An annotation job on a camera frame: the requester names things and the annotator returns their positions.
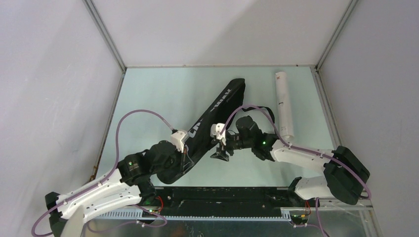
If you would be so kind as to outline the black racket bag crossway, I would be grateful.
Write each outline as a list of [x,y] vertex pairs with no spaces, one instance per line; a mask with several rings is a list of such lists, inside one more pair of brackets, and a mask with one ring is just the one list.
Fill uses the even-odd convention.
[[157,174],[161,182],[164,184],[174,183],[189,172],[214,147],[214,144],[211,143],[211,126],[217,123],[225,123],[229,116],[239,106],[243,105],[245,88],[244,78],[233,79],[226,85],[208,109],[188,130],[188,138],[185,141],[188,151],[184,167],[179,164]]

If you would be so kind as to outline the white shuttlecock tube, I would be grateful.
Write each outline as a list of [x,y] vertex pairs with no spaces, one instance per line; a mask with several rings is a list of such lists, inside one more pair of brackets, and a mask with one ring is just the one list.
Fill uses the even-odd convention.
[[275,74],[276,99],[279,116],[279,132],[286,141],[294,139],[293,117],[288,78],[285,72]]

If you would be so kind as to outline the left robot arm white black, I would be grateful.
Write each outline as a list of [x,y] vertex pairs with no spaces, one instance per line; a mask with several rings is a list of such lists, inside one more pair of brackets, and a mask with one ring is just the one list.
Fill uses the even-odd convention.
[[54,237],[62,236],[68,221],[78,210],[82,220],[93,218],[129,205],[149,206],[157,199],[151,176],[157,175],[165,184],[172,184],[195,165],[186,145],[161,141],[150,149],[126,156],[100,178],[67,194],[51,192],[45,196],[49,224]]

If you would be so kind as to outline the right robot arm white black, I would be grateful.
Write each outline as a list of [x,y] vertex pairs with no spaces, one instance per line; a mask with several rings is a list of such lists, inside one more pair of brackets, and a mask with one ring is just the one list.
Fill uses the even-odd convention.
[[229,134],[223,123],[213,124],[210,135],[219,146],[212,158],[229,161],[235,150],[250,149],[260,160],[284,162],[310,169],[317,177],[296,177],[288,187],[287,199],[301,206],[312,198],[336,198],[349,205],[363,198],[370,172],[347,147],[311,150],[283,142],[274,133],[263,133],[249,116],[236,121],[238,133]]

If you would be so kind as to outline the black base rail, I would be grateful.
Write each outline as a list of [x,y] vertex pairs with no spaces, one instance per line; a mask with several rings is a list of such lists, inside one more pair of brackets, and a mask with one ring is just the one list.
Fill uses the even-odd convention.
[[156,195],[141,201],[156,207],[166,218],[245,218],[285,217],[287,208],[314,207],[314,199],[304,200],[278,187],[157,187]]

